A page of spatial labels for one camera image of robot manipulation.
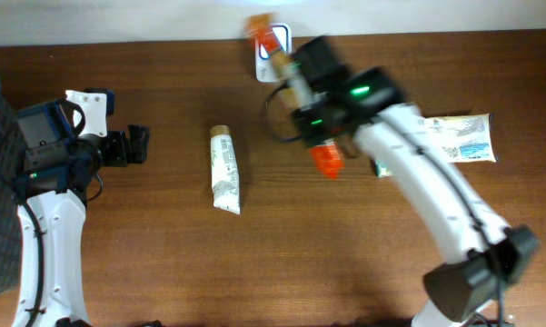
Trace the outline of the red orange pasta packet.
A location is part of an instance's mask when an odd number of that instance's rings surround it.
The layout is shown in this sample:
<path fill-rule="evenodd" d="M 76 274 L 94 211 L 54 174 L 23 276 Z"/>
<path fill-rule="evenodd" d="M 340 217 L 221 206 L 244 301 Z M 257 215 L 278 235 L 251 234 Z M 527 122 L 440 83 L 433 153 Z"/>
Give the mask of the red orange pasta packet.
<path fill-rule="evenodd" d="M 254 42 L 259 41 L 268 52 L 273 70 L 276 72 L 277 87 L 265 98 L 261 111 L 264 127 L 270 136 L 278 143 L 292 143 L 299 140 L 300 135 L 284 137 L 276 132 L 271 121 L 273 102 L 278 100 L 285 114 L 291 117 L 291 113 L 298 109 L 308 109 L 314 105 L 314 96 L 311 88 L 306 84 L 299 65 L 291 54 L 285 53 L 276 38 L 272 24 L 273 16 L 270 14 L 252 15 L 247 18 L 244 31 L 247 37 Z"/>

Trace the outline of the white tube with tan cap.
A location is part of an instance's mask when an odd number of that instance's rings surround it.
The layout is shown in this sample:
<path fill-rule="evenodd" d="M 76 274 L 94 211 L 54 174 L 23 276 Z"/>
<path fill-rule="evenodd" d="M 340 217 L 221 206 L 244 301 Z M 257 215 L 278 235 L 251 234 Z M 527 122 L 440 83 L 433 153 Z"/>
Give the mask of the white tube with tan cap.
<path fill-rule="evenodd" d="M 210 136 L 213 206 L 240 214 L 240 178 L 230 128 L 216 125 Z"/>

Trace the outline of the yellow snack bag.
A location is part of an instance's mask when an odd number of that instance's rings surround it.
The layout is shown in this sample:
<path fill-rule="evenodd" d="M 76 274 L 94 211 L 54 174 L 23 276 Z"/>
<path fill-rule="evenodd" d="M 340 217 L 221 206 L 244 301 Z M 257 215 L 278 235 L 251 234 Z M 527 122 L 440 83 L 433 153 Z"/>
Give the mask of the yellow snack bag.
<path fill-rule="evenodd" d="M 432 142 L 449 163 L 492 162 L 492 114 L 438 116 L 423 119 Z"/>

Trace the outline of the teal tissue pack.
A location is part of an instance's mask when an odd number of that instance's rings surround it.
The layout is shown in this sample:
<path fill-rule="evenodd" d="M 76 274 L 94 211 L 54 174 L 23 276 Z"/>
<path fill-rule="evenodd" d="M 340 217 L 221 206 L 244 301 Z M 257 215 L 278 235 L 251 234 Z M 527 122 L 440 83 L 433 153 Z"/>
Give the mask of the teal tissue pack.
<path fill-rule="evenodd" d="M 391 170 L 387 167 L 387 165 L 385 164 L 385 162 L 381 161 L 381 160 L 375 160 L 374 162 L 374 169 L 375 169 L 375 173 L 376 173 L 376 176 L 378 178 L 383 178 L 383 177 L 390 177 L 392 176 L 392 172 Z"/>

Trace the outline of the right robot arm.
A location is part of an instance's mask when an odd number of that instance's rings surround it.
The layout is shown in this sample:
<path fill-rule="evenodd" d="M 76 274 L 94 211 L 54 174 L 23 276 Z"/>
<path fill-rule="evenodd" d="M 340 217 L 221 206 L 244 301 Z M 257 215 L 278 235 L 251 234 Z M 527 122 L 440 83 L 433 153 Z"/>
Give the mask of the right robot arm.
<path fill-rule="evenodd" d="M 526 225 L 511 226 L 483 201 L 431 141 L 416 104 L 381 68 L 354 74 L 320 36 L 292 55 L 293 119 L 309 147 L 349 134 L 381 160 L 423 219 L 443 262 L 422 277 L 428 301 L 411 326 L 503 326 L 504 294 L 539 249 Z"/>

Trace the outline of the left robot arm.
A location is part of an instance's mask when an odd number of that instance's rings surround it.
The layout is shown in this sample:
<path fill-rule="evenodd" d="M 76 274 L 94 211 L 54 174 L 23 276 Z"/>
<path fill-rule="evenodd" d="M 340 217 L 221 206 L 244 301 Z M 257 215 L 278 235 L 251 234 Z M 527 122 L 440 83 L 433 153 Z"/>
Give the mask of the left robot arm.
<path fill-rule="evenodd" d="M 87 188 L 103 167 L 142 164 L 148 127 L 109 131 L 114 103 L 80 94 L 26 108 L 16 117 L 25 139 L 23 168 L 10 180 L 22 227 L 16 326 L 88 326 L 82 275 Z"/>

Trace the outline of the white barcode scanner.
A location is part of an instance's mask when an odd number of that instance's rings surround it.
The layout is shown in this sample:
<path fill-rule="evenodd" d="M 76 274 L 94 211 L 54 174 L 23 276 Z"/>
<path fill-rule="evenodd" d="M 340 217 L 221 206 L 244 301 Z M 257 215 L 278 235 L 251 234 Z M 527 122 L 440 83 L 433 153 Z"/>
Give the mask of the white barcode scanner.
<path fill-rule="evenodd" d="M 283 23 L 273 23 L 272 29 L 282 49 L 285 53 L 290 54 L 293 51 L 293 34 L 290 26 Z M 256 79 L 260 83 L 271 84 L 278 81 L 270 56 L 259 41 L 255 42 L 255 68 Z"/>

